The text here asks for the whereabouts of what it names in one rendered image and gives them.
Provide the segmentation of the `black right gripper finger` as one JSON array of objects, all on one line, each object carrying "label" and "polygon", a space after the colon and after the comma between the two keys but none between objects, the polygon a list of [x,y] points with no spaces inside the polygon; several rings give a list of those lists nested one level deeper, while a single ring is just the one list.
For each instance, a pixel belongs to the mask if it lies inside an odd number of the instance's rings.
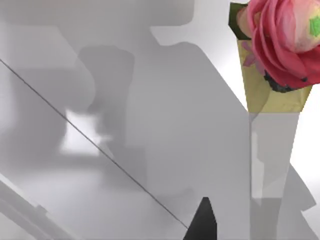
[{"label": "black right gripper finger", "polygon": [[217,240],[217,221],[208,197],[202,198],[183,240]]}]

